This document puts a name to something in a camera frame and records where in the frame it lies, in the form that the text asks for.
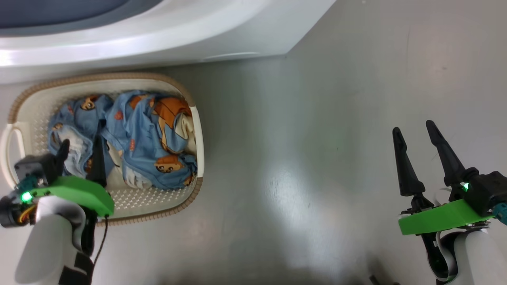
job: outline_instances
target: basket rim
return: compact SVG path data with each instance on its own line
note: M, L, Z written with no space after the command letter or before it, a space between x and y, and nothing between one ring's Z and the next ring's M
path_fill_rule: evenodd
M64 85L70 85L75 83L83 83L83 82L91 82L91 81L102 81L102 80L124 80L124 79L148 79L148 80L157 80L166 82L172 86L174 86L183 96L183 98L187 101L190 107L195 107L195 102L192 96L190 95L190 92L178 81L174 80L173 78L157 74L157 73L141 73L141 72L125 72L125 73L104 73L104 74L93 74L93 75L84 75L84 76L76 76L76 77L69 77L69 78L63 78L63 79L57 79L52 80L48 82L43 82L36 84L26 90L24 90L15 100L14 103L11 106L11 109L9 110L9 116L7 118L8 124L14 124L17 122L18 119L18 113L21 109L21 106L23 103L32 95L35 93L55 88L59 86ZM188 196L185 201L183 201L181 204L179 204L176 207L172 207L169 209L165 209L162 211L142 214L142 215L135 215L130 217L123 217L123 218L117 218L117 219L109 219L108 225L109 226L118 226L118 225L128 225L128 224L135 224L140 223L144 221L150 221L155 220L163 217L167 217L170 215L174 215L186 207L188 207L197 197L199 194L199 191L201 190L202 186L202 177L198 177L195 187L193 188L191 194ZM101 220L100 222L97 222L96 226L103 227L105 226L105 221Z

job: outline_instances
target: cartoon print fabric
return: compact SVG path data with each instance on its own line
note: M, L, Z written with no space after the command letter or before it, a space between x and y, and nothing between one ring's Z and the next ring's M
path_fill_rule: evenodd
M102 136L121 152L128 184L132 180L138 183L142 177L160 189L182 188L191 182L197 171L196 159L185 151L188 136L185 139L178 134L189 129L175 130L183 115L191 118L192 113L178 97L140 90L118 96L107 115Z
M179 189L197 172L192 113L179 97L134 90L114 102L106 95L69 102L50 120L49 149L56 153L69 139L65 171L86 177L96 135L104 139L106 175L117 166L131 187Z
M84 99L68 102L50 119L48 148L56 154L65 139L70 141L68 158L65 161L65 174L85 178L90 173L93 161L93 142L100 135L101 120L105 120L113 101L105 95L92 95ZM102 145L106 175L113 168L107 155L106 143Z

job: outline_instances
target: cable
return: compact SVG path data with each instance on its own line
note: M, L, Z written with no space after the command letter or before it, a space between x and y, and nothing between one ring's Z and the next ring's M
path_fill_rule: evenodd
M107 235L107 218L108 217L109 216L107 216L107 215L104 217L104 219L105 219L104 237L102 238L102 242L100 243L100 247L98 248L97 256L95 257L95 261L93 262L93 265L97 264L98 256L100 255L100 252L102 251L102 247L104 246L105 236Z
M448 273L447 278L439 278L437 276L436 277L438 280L446 282L456 278L456 275L458 274L458 265L456 264L456 259L454 258L452 253L442 245L441 234L442 234L441 231L437 232L435 239L437 242L437 247L439 248L442 257L444 258L445 263L447 264Z
M33 211L33 209L35 209L35 207L36 207L36 205L32 205L28 209L26 209L25 211L23 211L23 213L21 213L21 215L18 218L18 222L20 224L23 224L23 221L24 221L25 217L27 215L29 215Z

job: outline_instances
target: basket handle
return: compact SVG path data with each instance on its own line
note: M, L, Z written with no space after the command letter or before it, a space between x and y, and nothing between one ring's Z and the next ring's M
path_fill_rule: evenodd
M194 121L195 146L197 148L197 178L204 176L204 139L202 137L201 119L195 106L191 106L192 120Z
M2 172L4 173L5 180L7 184L14 189L17 185L16 175L12 173L11 169L11 157L9 146L11 145L12 134L16 134L16 138L18 140L18 147L21 157L25 157L25 147L23 144L23 136L21 131L16 128L13 124L7 124L4 131L2 132L2 137L0 138L0 167L2 168Z

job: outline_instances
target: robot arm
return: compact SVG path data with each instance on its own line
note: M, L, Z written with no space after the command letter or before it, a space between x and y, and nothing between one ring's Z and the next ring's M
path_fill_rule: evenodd
M34 225L15 272L18 284L91 284L95 224L105 217L107 230L114 202L104 189L103 163L94 163L86 180L60 176L68 147L66 140L56 156L27 156L16 163L20 183L0 199L3 227ZM103 162L99 140L94 148L94 161Z
M452 192L449 203L441 206L423 196L425 188L412 168L405 140L394 128L400 194L413 196L412 207L399 219L402 234L421 236L437 284L504 284L507 263L486 228L492 218L507 224L507 178L498 171L484 175L474 167L465 169L435 123L427 121L426 128ZM465 231L441 237L442 231L455 228Z

